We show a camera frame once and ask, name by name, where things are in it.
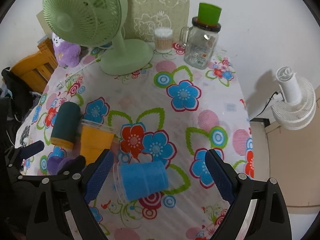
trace white clip fan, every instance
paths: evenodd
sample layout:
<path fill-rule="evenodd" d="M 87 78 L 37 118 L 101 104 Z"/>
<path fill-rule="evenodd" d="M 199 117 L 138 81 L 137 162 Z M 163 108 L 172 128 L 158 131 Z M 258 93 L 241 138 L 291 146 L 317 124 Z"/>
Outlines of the white clip fan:
<path fill-rule="evenodd" d="M 316 112 L 316 93 L 311 83 L 290 67 L 279 68 L 276 78 L 284 100 L 271 106 L 276 121 L 289 130 L 307 126 Z"/>

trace table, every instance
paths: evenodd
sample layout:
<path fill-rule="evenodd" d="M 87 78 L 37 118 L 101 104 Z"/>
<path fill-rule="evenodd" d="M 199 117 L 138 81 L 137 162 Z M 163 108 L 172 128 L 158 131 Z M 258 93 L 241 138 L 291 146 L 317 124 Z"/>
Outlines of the table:
<path fill-rule="evenodd" d="M 89 204 L 108 239 L 210 239 L 229 204 L 204 165 L 207 149 L 254 177 L 250 124 L 236 68 L 221 50 L 208 68 L 198 70 L 183 61 L 184 49 L 173 44 L 167 54 L 155 52 L 142 69 L 109 76 L 100 69 L 103 53 L 94 48 L 77 67 L 58 67 L 53 73 L 39 105 L 17 133 L 16 147 L 38 140 L 45 144 L 42 152 L 23 161 L 23 173 L 49 175 L 49 158 L 79 155 L 79 138 L 72 151 L 50 144 L 59 107 L 76 102 L 84 119 L 113 127 L 120 138 L 120 164 L 162 161 L 169 177 L 167 190 L 124 205 L 108 175 Z M 70 223 L 77 239 L 79 232 Z M 247 227 L 248 221 L 238 239 Z"/>

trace purple plush toy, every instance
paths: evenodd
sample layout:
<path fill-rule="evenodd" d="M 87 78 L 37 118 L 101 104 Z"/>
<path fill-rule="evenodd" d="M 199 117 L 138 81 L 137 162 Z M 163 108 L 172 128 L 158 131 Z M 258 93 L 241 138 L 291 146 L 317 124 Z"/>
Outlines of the purple plush toy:
<path fill-rule="evenodd" d="M 52 33 L 53 49 L 60 67 L 75 67 L 80 62 L 81 47 L 77 44 L 70 43 Z"/>

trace fan base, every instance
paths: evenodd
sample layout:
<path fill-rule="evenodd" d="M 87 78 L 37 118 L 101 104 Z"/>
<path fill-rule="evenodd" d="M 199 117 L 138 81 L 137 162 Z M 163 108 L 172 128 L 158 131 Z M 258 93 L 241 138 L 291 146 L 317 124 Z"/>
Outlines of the fan base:
<path fill-rule="evenodd" d="M 142 40 L 124 40 L 125 54 L 107 50 L 101 58 L 101 69 L 109 75 L 126 75 L 143 68 L 153 57 L 153 49 Z"/>

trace wooden chair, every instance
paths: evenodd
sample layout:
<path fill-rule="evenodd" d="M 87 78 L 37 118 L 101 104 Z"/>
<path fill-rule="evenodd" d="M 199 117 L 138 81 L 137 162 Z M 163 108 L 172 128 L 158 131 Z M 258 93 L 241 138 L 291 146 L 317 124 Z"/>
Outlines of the wooden chair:
<path fill-rule="evenodd" d="M 38 48 L 37 53 L 19 61 L 11 71 L 25 81 L 32 90 L 42 93 L 58 62 L 49 38 L 42 41 Z"/>

